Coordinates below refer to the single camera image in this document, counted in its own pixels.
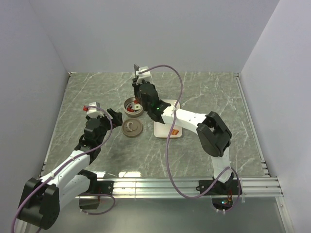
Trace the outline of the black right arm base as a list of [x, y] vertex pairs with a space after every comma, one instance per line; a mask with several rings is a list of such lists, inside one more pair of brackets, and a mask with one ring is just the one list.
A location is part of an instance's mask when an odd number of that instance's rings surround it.
[[213, 207], [217, 211], [227, 213], [232, 210], [242, 197], [242, 184], [240, 180], [232, 179], [226, 183], [217, 181], [215, 185], [205, 193], [211, 196]]

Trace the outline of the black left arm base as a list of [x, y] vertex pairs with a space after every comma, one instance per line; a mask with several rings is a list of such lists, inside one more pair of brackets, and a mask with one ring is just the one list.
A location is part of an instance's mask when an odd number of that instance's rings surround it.
[[[113, 181], [98, 180], [97, 174], [88, 170], [81, 170], [78, 175], [83, 175], [90, 180], [90, 187], [86, 191], [87, 194], [108, 194], [113, 193]], [[81, 199], [79, 200], [79, 207], [82, 210], [97, 210], [100, 205], [100, 197], [96, 199]]]

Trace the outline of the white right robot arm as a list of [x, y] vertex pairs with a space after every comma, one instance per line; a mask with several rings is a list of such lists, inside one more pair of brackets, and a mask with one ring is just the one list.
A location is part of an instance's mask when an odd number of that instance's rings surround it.
[[174, 124], [198, 135], [203, 150], [211, 156], [213, 178], [220, 176], [214, 182], [215, 190], [220, 194], [230, 190], [233, 172], [225, 168], [230, 167], [229, 147], [232, 133], [221, 117], [213, 111], [200, 114], [177, 108], [161, 100], [155, 86], [145, 80], [137, 83], [134, 78], [132, 86], [136, 100], [154, 122]]

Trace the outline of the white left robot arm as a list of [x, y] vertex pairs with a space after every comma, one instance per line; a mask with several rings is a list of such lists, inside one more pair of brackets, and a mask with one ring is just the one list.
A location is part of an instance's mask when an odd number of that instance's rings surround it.
[[85, 106], [84, 111], [86, 126], [77, 146], [53, 171], [25, 183], [15, 219], [47, 230], [77, 196], [112, 196], [101, 187], [97, 175], [85, 168], [97, 158], [113, 129], [123, 124], [122, 113], [98, 106]]

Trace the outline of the steel serving tongs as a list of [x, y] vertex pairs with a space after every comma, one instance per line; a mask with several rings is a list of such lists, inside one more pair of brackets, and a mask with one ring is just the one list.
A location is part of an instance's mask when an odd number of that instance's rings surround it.
[[132, 79], [132, 87], [134, 89], [134, 95], [135, 98], [138, 98], [138, 91], [139, 91], [139, 85], [137, 84], [138, 75], [136, 72], [139, 71], [139, 66], [137, 64], [134, 64], [134, 78]]

